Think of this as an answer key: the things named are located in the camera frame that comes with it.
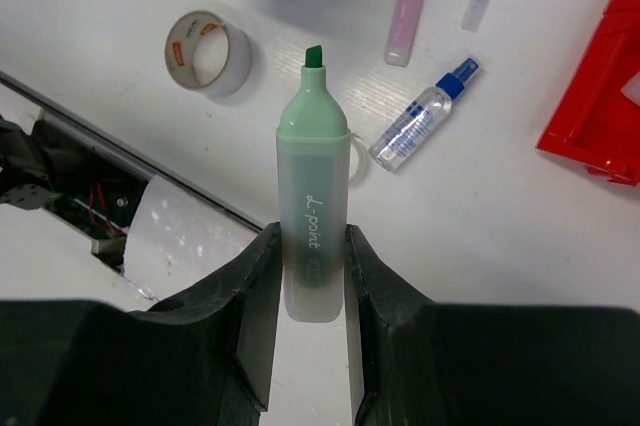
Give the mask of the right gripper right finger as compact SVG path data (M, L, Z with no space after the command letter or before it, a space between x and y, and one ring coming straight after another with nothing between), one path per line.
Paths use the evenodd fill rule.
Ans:
M437 303L345 233L356 425L635 425L639 316L603 306Z

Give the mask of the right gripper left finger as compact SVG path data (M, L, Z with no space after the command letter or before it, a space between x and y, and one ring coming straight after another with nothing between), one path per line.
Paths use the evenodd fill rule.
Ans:
M5 425L255 425L269 405L280 227L145 311L1 304Z

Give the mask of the green highlighter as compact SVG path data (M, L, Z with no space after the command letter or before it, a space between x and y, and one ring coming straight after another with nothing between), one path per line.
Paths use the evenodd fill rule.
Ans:
M343 305L350 130L327 88L321 46L305 52L276 151L285 308L295 321L329 323Z

